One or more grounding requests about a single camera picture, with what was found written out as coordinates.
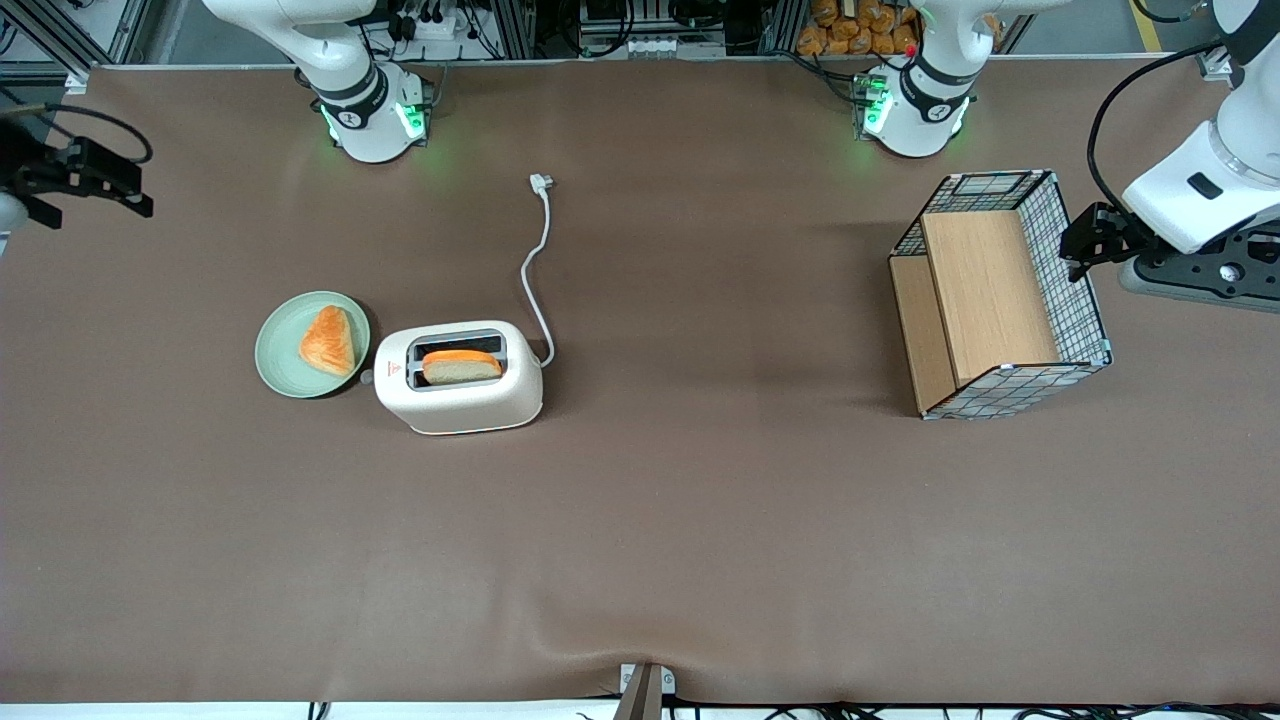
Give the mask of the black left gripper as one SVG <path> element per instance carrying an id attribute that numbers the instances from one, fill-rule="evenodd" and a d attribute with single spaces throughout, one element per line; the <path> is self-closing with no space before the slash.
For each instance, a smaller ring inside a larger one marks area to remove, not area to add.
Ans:
<path id="1" fill-rule="evenodd" d="M 1085 225 L 1069 225 L 1059 240 L 1068 281 L 1084 279 L 1092 265 L 1121 263 L 1153 249 L 1153 234 L 1134 214 L 1107 202 L 1085 209 Z"/>

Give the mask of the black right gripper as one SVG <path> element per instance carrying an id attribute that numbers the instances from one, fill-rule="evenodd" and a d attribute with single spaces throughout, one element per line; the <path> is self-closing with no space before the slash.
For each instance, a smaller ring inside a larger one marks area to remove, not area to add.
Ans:
<path id="1" fill-rule="evenodd" d="M 20 199 L 31 222 L 54 231 L 63 228 L 61 209 L 41 195 L 101 197 L 138 217 L 154 215 L 154 200 L 143 193 L 140 165 L 87 137 L 74 137 L 59 149 L 4 118 L 1 165 L 3 190 Z"/>

